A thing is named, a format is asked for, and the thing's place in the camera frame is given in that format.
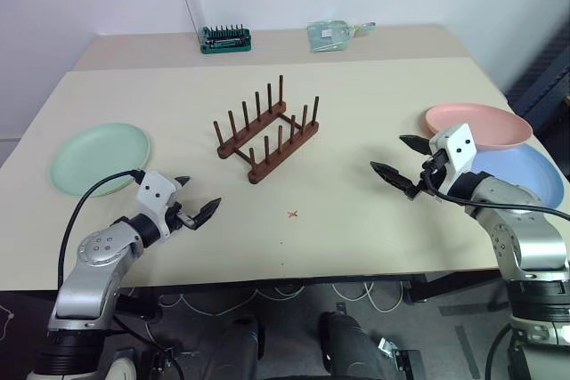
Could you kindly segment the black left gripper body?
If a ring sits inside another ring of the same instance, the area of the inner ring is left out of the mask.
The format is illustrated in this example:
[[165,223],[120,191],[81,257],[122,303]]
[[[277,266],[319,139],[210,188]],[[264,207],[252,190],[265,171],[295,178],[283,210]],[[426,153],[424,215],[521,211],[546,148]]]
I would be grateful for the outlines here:
[[165,221],[170,232],[180,230],[182,227],[190,230],[195,230],[197,228],[195,219],[184,212],[183,207],[179,202],[175,202],[167,209]]

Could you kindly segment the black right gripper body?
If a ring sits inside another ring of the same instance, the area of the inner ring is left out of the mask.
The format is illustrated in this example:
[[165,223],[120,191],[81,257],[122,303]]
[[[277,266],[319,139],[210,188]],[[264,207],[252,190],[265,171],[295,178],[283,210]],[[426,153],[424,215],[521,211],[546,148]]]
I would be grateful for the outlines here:
[[435,197],[446,176],[445,164],[449,157],[445,150],[438,150],[422,164],[422,172],[417,184],[412,184],[406,191],[407,198],[416,198],[421,192]]

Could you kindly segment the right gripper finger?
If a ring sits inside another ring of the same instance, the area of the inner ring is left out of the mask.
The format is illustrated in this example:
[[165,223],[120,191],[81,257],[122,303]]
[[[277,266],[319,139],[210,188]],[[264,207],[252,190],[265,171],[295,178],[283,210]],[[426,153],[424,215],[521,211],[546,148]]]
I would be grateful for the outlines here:
[[413,134],[404,134],[400,135],[399,139],[404,142],[409,148],[412,150],[426,156],[431,155],[431,148],[429,139],[413,135]]
[[401,175],[399,171],[392,166],[375,161],[371,161],[370,166],[380,178],[402,192],[406,193],[409,189],[413,188],[413,182]]

